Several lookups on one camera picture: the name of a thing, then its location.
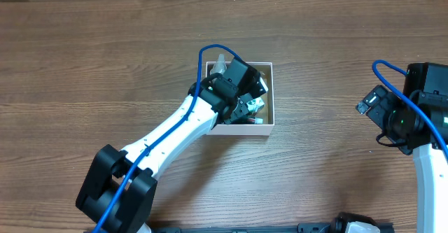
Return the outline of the clear bottle with dark liquid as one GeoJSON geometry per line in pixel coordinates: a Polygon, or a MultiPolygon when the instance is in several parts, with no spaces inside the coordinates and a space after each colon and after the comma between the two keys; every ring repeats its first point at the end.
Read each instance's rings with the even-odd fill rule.
{"type": "Polygon", "coordinates": [[[210,74],[211,75],[213,75],[215,73],[224,74],[226,70],[227,70],[227,64],[226,64],[226,61],[225,61],[225,55],[224,54],[220,54],[218,56],[217,61],[212,66],[212,68],[210,70],[210,74]]]}

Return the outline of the green small carton box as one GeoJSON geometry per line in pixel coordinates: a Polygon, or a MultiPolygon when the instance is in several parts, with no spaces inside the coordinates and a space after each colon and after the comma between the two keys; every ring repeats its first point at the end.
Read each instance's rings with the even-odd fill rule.
{"type": "Polygon", "coordinates": [[[246,105],[249,113],[255,115],[258,111],[261,111],[264,108],[265,102],[261,97],[258,97],[248,101],[246,105]]]}

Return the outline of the red green toothpaste tube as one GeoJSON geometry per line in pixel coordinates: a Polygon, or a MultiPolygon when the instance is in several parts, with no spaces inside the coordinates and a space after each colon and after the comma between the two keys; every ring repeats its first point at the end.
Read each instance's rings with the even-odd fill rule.
{"type": "Polygon", "coordinates": [[[262,118],[256,118],[256,117],[250,117],[250,118],[243,118],[242,123],[248,124],[248,125],[262,125],[263,119],[262,118]]]}

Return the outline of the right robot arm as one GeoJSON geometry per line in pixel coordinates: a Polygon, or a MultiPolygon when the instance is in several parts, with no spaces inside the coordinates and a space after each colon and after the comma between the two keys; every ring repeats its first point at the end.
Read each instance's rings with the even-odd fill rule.
{"type": "Polygon", "coordinates": [[[413,158],[418,232],[447,231],[447,66],[430,62],[400,69],[372,63],[380,80],[356,106],[380,128],[376,140],[413,158]]]}

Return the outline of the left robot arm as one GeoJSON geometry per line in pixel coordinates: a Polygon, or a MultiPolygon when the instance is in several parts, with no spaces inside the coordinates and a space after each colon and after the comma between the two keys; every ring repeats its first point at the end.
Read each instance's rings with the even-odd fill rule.
{"type": "Polygon", "coordinates": [[[268,135],[272,130],[272,63],[207,62],[179,108],[143,138],[116,150],[107,144],[95,155],[76,207],[92,219],[95,232],[150,232],[158,181],[195,140],[219,135],[268,135]]]}

